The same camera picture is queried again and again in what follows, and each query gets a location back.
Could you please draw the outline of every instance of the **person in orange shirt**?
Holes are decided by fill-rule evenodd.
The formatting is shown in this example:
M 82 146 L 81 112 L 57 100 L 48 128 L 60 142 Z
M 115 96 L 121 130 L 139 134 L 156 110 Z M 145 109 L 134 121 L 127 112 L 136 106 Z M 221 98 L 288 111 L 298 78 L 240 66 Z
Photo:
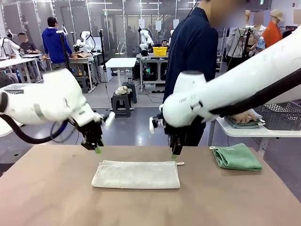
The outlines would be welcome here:
M 283 14 L 280 10 L 274 9 L 270 13 L 271 21 L 262 36 L 265 40 L 266 47 L 274 45 L 276 42 L 282 40 L 282 34 L 277 26 L 280 21 L 284 21 L 282 18 Z

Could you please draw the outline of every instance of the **yellow bin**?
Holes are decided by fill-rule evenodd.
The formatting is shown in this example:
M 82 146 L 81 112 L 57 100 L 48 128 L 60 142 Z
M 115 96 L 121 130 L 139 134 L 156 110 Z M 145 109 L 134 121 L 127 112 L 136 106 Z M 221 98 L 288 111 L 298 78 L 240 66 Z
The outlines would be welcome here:
M 166 57 L 167 47 L 153 47 L 155 57 Z

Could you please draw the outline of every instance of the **person's hand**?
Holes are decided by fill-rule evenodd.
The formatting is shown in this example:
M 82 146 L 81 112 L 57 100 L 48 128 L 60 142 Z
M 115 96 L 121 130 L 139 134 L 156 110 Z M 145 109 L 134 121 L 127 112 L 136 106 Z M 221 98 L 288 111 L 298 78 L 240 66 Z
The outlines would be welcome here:
M 240 113 L 240 114 L 235 114 L 235 115 L 232 116 L 232 118 L 235 119 L 238 123 L 247 123 L 251 119 L 256 121 L 255 115 L 248 112 L 248 111 Z
M 73 56 L 73 60 L 76 61 L 76 60 L 78 60 L 78 59 L 79 59 L 79 58 L 77 57 L 77 55 L 74 55 L 74 56 Z

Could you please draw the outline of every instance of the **folded green towel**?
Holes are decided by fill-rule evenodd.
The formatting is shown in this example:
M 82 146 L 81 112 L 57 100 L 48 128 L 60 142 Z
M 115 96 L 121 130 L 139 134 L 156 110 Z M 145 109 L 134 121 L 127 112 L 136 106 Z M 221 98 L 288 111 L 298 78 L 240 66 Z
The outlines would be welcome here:
M 232 170 L 261 171 L 262 166 L 251 150 L 244 144 L 212 149 L 221 168 Z

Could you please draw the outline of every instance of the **brown tabletop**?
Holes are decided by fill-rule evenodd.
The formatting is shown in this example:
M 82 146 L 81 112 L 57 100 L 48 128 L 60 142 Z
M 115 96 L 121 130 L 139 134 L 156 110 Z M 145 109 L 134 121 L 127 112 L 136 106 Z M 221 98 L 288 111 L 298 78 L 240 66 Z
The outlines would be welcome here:
M 185 147 L 178 190 L 91 186 L 102 160 L 169 161 L 168 147 L 37 145 L 0 177 L 1 226 L 299 226 L 301 204 L 263 171 L 218 168 L 208 148 Z

